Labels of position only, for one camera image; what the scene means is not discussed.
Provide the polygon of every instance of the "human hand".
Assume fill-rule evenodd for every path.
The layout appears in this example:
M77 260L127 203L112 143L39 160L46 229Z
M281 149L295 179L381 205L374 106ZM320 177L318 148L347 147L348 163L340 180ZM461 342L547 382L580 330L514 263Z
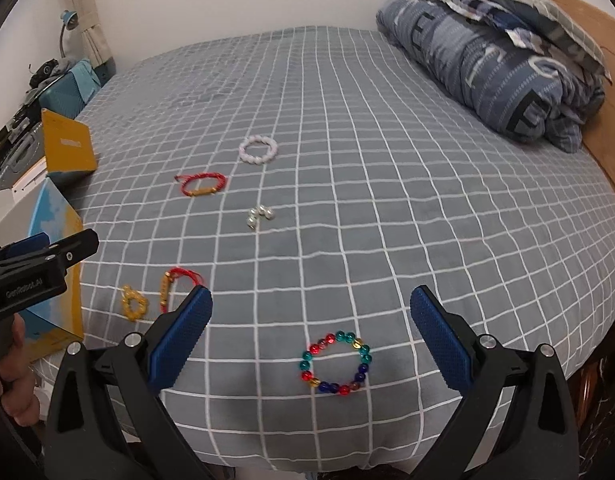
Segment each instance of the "human hand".
M14 345L0 361L2 380L12 383L12 389L3 394L0 381L1 405L19 426L32 426L40 417L40 403L34 395L36 379L23 351L25 322L19 314L14 314L12 335Z

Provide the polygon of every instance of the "yellow box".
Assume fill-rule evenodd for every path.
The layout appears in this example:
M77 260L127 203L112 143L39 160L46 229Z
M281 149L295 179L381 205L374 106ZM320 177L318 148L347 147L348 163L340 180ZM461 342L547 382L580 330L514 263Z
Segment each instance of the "yellow box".
M86 124L44 108L41 120L47 176L57 186L68 184L96 170L92 138Z

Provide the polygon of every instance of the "gray checkered pillowcase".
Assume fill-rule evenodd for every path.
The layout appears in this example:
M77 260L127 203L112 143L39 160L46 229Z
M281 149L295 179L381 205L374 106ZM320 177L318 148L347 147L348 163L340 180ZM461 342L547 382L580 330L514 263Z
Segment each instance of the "gray checkered pillowcase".
M533 25L574 62L610 79L603 51L596 41L552 0L490 0Z

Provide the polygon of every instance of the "blue gripper pad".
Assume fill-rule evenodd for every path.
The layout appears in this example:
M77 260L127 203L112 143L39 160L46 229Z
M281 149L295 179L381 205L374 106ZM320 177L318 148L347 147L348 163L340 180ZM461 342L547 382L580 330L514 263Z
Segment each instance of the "blue gripper pad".
M147 384L155 395L174 386L178 374L212 316L212 294L207 288L197 287L196 292L190 292L175 313L178 315L177 319L161 337L149 357Z
M5 257L15 258L16 256L34 253L46 247L49 247L49 236L45 233L38 233L7 247L7 254Z
M418 286L412 290L410 311L448 388L465 397L472 385L472 361L432 298Z

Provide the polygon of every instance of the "blue lamp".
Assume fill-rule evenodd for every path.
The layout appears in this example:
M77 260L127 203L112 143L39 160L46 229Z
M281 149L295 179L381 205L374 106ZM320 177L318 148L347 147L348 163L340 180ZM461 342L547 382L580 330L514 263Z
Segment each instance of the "blue lamp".
M65 57L65 50L63 49L63 34L65 34L65 29L74 30L78 27L78 14L74 10L64 10L61 13L61 20L63 20L63 27L61 28L61 37L58 40L58 44L61 51L61 57Z

